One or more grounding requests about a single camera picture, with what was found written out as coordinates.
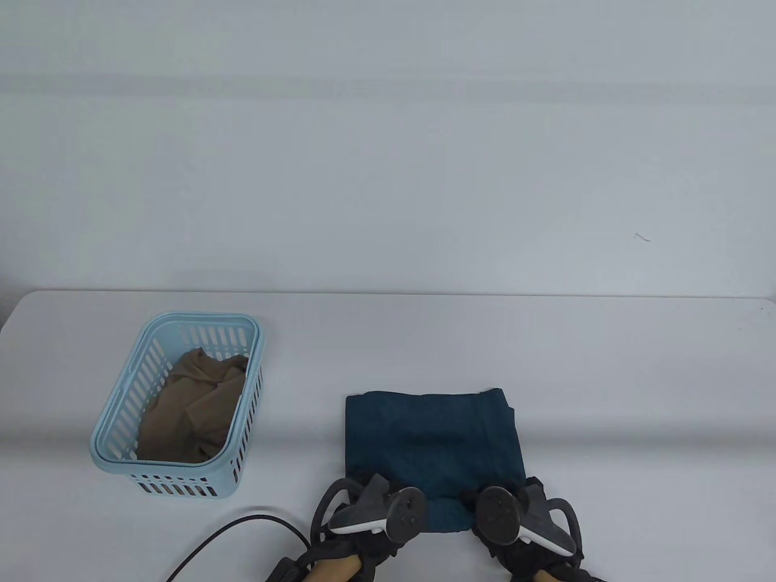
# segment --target basket rim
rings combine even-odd
[[[245,371],[244,387],[255,385],[258,379],[259,370],[261,369],[261,360],[264,352],[265,338],[261,324],[254,317],[241,313],[211,311],[165,311],[164,313],[152,317],[142,327],[140,333],[138,334],[137,339],[135,340],[135,343],[130,350],[130,354],[127,356],[126,361],[124,362],[124,366],[116,378],[116,382],[114,383],[108,400],[106,401],[105,406],[102,409],[102,413],[97,420],[97,424],[92,431],[91,438],[89,439],[89,453],[92,457],[92,461],[103,471],[107,473],[129,475],[131,473],[149,473],[150,471],[153,471],[154,473],[160,473],[161,471],[159,469],[165,468],[173,469],[176,476],[202,476],[204,469],[218,470],[221,468],[221,466],[227,464],[228,460],[230,460],[229,457],[231,455],[228,455],[227,453],[231,451],[231,449],[234,447],[234,444],[237,442],[237,440],[235,440],[235,435],[237,433],[235,427],[243,426],[248,417],[248,403],[250,402],[250,398],[243,398],[245,395],[245,388],[243,388],[243,392],[240,395],[240,400],[237,402],[237,407],[235,408],[234,416],[232,417],[232,424],[229,427],[229,432],[227,434],[226,443],[218,452],[218,454],[205,462],[187,463],[137,459],[106,459],[100,455],[99,451],[97,450],[97,441],[106,429],[105,421],[112,413],[115,402],[125,391],[124,388],[126,384],[123,383],[122,380],[125,379],[126,374],[130,371],[131,364],[136,358],[140,348],[143,347],[147,341],[149,341],[149,336],[155,331],[156,327],[175,320],[183,320],[191,323],[191,318],[199,319],[200,321],[198,321],[198,323],[202,323],[202,319],[217,320],[221,318],[241,318],[255,329],[254,339],[250,347],[250,355],[248,356],[248,369]]]

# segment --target black cable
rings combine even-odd
[[[293,525],[291,525],[289,522],[287,522],[284,519],[277,518],[274,515],[267,515],[267,514],[255,514],[255,515],[245,515],[242,518],[235,519],[233,521],[230,521],[227,523],[224,527],[218,528],[215,532],[210,534],[208,538],[199,544],[196,549],[191,552],[181,563],[180,565],[175,568],[175,571],[170,574],[170,577],[166,580],[166,582],[172,582],[178,574],[181,573],[181,570],[185,567],[185,565],[192,561],[192,558],[196,556],[202,548],[207,546],[210,542],[212,542],[215,538],[217,538],[219,535],[224,533],[226,530],[233,528],[235,525],[242,523],[243,521],[251,521],[254,519],[265,519],[267,521],[273,521],[275,523],[279,523],[280,525],[287,528],[289,531],[291,531],[297,538],[302,540],[302,543],[307,549],[310,549],[310,542],[307,541],[307,538],[304,537],[304,534],[300,532],[298,529],[296,529]]]

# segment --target white wall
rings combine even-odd
[[[50,287],[773,295],[774,18],[3,2],[0,316]]]

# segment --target wrist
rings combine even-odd
[[[315,564],[304,582],[348,582],[360,570],[361,559],[358,556],[322,559]]]

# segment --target hand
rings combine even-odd
[[[541,485],[541,482],[535,478],[530,478],[526,483],[531,483],[532,481],[532,484]],[[520,487],[508,483],[505,488],[507,488],[513,496],[520,499]],[[479,498],[480,493],[470,491],[461,496],[461,501],[474,513]],[[487,547],[490,556],[498,559],[499,563],[512,574],[512,582],[531,582],[531,580],[538,582],[536,577],[539,572],[547,570],[555,564],[565,564],[567,560],[536,543],[526,543],[520,539],[516,539],[506,546],[492,542],[480,531],[476,521],[472,527],[472,532],[480,539],[485,547]],[[577,554],[568,560],[572,564],[578,565],[582,558],[581,549],[578,549]]]
[[[404,547],[388,539],[385,532],[373,534],[371,532],[359,532],[347,535],[333,535],[327,533],[326,539],[315,548],[316,553],[334,558],[357,556],[360,569],[355,576],[348,578],[353,582],[372,582],[375,577],[375,568],[385,562],[391,556]]]

